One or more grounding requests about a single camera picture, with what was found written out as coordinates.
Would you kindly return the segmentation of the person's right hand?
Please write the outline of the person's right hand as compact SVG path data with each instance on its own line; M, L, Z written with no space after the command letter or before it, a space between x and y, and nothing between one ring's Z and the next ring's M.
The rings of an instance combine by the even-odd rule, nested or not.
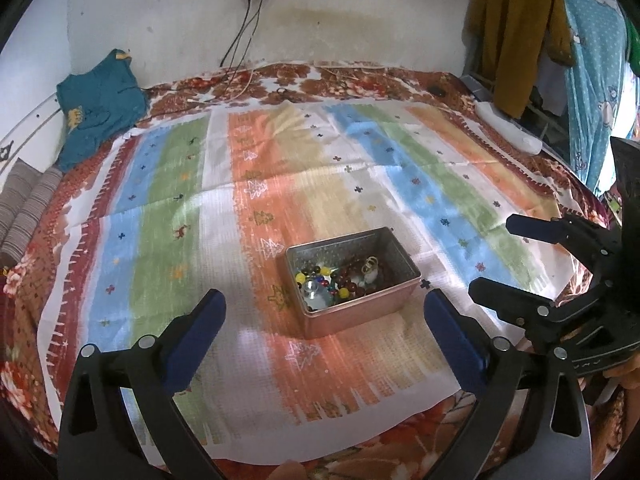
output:
M603 376L608 380L606 386L597 398L597 405L610 400L614 390L621 386L627 390L634 390L639 387L640 356L636 354L631 359L619 366L610 368L603 372Z

